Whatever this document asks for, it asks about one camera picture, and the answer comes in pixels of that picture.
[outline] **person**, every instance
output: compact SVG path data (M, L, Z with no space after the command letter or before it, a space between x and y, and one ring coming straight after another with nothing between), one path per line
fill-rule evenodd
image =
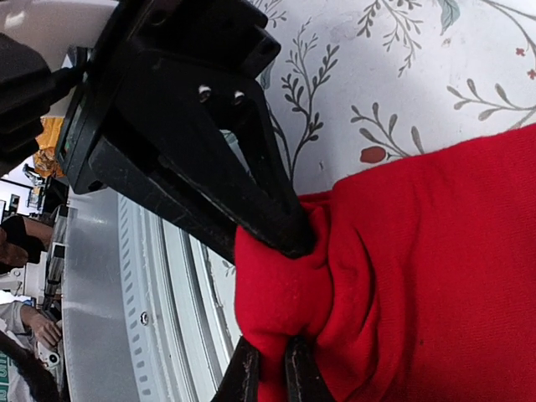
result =
M0 319L5 326L2 332L32 354L36 341L53 350L62 338L61 330L53 322L20 301L0 304ZM23 374L28 373L20 372L17 362L8 358L9 353L4 353L3 350L0 352L0 398L17 402L34 401L27 379L23 377Z
M54 229L37 220L14 215L0 224L0 275L27 263L38 264L50 247Z

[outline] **person's hand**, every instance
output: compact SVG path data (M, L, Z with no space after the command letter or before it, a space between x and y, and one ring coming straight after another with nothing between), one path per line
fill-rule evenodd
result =
M23 267L28 262L25 249L7 242L8 235L0 228L0 262L16 268Z
M28 320L28 326L32 328L36 339L48 350L56 347L61 339L61 330L46 317L35 314Z

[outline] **screw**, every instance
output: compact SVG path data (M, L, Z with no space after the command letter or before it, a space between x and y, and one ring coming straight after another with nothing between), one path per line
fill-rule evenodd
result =
M233 100L233 105L234 106L238 106L240 103L242 103L245 99L245 94L244 92L241 92L239 90L237 90L235 93L234 93L234 100Z
M199 86L199 101L201 103L208 101L210 94L212 94L212 90L210 89L209 86L206 86L206 85Z
M146 326L149 323L149 315L147 314L147 312L142 313L142 315L140 316L140 322L143 326Z

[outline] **red towel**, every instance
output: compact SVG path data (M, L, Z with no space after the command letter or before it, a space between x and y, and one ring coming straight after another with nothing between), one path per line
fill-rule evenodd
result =
M346 178L288 260L242 229L236 316L259 401L302 334L336 400L536 401L536 126Z

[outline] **person's arm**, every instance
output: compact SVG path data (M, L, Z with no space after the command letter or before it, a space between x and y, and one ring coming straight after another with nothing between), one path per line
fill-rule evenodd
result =
M20 308L20 319L25 327L32 329L37 340L47 349L54 348L61 339L58 326L33 307L23 304Z
M49 249L50 242L52 241L52 234L54 229L46 224L42 224L37 220L23 217L24 228L26 229L26 235L37 237L43 243L45 249Z

